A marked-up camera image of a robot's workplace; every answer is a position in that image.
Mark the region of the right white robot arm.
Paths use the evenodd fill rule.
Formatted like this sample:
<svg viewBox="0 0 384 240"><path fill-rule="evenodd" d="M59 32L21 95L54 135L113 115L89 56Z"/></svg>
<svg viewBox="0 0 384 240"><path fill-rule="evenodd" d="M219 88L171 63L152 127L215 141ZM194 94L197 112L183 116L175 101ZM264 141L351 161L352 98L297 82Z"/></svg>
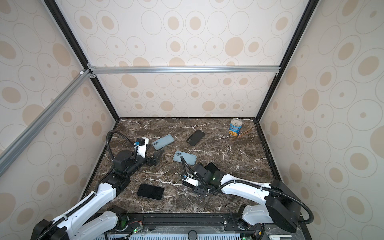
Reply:
<svg viewBox="0 0 384 240"><path fill-rule="evenodd" d="M295 233L304 203L281 181L256 183L219 171L213 163L203 167L184 166L182 183L195 194L225 194L257 203L241 208L240 223L250 226L273 223L286 232Z"/></svg>

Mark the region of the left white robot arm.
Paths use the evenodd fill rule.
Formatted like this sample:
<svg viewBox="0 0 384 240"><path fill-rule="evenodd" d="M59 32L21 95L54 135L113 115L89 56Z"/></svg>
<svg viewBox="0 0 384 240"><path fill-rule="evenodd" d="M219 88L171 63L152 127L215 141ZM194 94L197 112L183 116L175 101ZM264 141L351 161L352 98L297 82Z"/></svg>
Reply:
<svg viewBox="0 0 384 240"><path fill-rule="evenodd" d="M95 191L70 210L51 221L41 220L33 229L33 240L92 240L113 229L124 211L107 211L95 220L90 218L117 197L131 182L131 176L142 166L156 166L164 150L146 156L147 146L135 146L132 151L120 151L113 158L109 173Z"/></svg>

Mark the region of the light blue cased phone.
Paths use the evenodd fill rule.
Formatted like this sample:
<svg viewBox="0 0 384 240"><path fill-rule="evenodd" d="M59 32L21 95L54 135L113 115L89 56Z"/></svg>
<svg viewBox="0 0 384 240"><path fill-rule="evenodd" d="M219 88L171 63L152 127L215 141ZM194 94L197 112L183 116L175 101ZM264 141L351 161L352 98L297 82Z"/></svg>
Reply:
<svg viewBox="0 0 384 240"><path fill-rule="evenodd" d="M181 163L181 158L184 158L185 162L190 166L194 166L196 164L197 156L181 151L176 151L173 157L173 161Z"/></svg>

